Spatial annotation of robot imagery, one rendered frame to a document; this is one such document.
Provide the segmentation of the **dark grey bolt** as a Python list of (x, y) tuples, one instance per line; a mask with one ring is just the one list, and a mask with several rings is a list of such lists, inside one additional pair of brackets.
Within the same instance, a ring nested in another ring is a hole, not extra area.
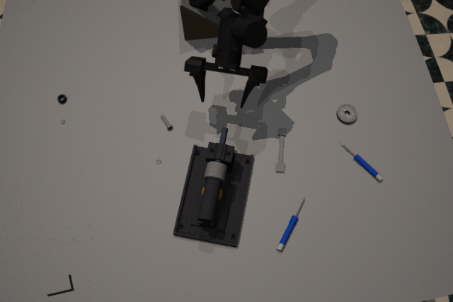
[(172, 129), (172, 125), (169, 125), (169, 123), (166, 121), (166, 119), (165, 119), (165, 117), (163, 115), (161, 115), (161, 119), (165, 122), (165, 124), (167, 126), (167, 130)]

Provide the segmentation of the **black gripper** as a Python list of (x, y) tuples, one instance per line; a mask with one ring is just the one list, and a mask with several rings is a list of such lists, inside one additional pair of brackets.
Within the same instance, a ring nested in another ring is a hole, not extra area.
[[(206, 62), (206, 58), (203, 57), (192, 56), (185, 61), (184, 71), (192, 72), (189, 75), (193, 76), (195, 79), (202, 103), (205, 99), (205, 70), (248, 76), (241, 101), (242, 108), (254, 86), (259, 86), (260, 83), (266, 83), (268, 70), (266, 67), (254, 65), (252, 65), (250, 69), (240, 67), (243, 46), (241, 43), (218, 38), (217, 46), (218, 49), (216, 51), (215, 63)], [(218, 67), (223, 67), (223, 69)], [(232, 71), (230, 69), (236, 70)]]

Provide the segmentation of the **blue screwdriver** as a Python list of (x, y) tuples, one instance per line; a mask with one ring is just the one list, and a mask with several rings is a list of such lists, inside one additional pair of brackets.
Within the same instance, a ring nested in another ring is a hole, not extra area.
[(289, 235), (292, 232), (292, 229), (294, 228), (294, 226), (295, 226), (295, 224), (296, 224), (296, 222), (298, 220), (297, 214), (298, 214), (302, 204), (303, 204), (303, 202), (301, 203), (296, 215), (292, 216), (292, 218), (290, 219), (289, 224), (287, 226), (287, 229), (286, 229), (286, 231), (285, 231), (285, 233), (284, 233), (279, 245), (276, 248), (277, 250), (282, 251), (282, 249), (284, 248), (285, 243), (287, 242), (287, 239), (289, 238)]
[(383, 177), (378, 174), (376, 170), (374, 170), (368, 163), (366, 163), (358, 154), (355, 155), (352, 153), (346, 146), (344, 146), (352, 155), (354, 155), (354, 159), (364, 167), (371, 175), (373, 175), (378, 181), (380, 181)]

